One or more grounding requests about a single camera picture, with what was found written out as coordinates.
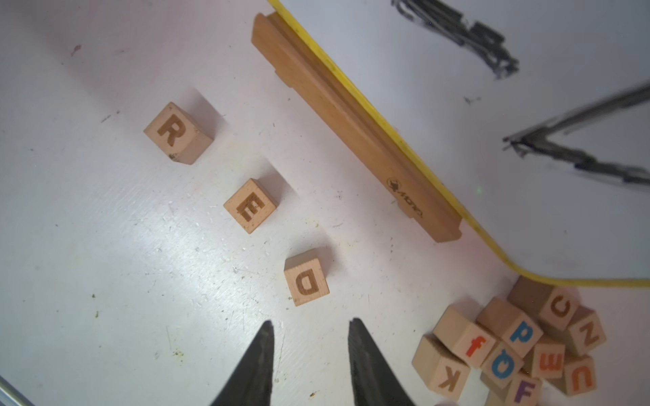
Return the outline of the wooden block letter R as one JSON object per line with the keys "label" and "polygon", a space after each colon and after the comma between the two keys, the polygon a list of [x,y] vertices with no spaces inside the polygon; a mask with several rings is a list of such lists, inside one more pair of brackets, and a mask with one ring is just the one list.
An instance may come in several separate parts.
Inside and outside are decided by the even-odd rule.
{"label": "wooden block letter R", "polygon": [[192,165],[213,143],[213,137],[175,103],[168,103],[144,134],[173,162]]}

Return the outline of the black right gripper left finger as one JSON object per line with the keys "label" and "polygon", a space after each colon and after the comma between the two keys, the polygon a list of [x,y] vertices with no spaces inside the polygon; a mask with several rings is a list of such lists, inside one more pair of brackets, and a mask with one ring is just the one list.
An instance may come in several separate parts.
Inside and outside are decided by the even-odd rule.
{"label": "black right gripper left finger", "polygon": [[218,405],[271,404],[274,372],[274,326],[264,321],[222,391]]}

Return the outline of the wooden block letter E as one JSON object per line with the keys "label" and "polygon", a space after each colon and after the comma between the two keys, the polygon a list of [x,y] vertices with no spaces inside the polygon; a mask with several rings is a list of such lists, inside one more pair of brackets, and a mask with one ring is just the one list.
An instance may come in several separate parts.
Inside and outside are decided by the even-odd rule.
{"label": "wooden block letter E", "polygon": [[278,205],[257,179],[249,179],[223,207],[248,234],[251,234],[268,219]]}

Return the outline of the wooden block letter D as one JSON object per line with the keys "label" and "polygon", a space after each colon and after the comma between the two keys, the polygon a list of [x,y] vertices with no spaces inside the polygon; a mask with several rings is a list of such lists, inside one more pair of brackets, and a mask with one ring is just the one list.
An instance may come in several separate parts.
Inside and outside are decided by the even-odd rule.
{"label": "wooden block letter D", "polygon": [[316,249],[288,258],[284,276],[295,306],[302,306],[330,293]]}

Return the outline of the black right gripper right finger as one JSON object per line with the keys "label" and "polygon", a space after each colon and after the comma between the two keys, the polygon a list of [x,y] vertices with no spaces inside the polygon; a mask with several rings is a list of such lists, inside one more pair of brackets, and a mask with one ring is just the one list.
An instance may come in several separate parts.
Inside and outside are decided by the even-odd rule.
{"label": "black right gripper right finger", "polygon": [[348,351],[355,405],[414,405],[360,318],[350,321]]}

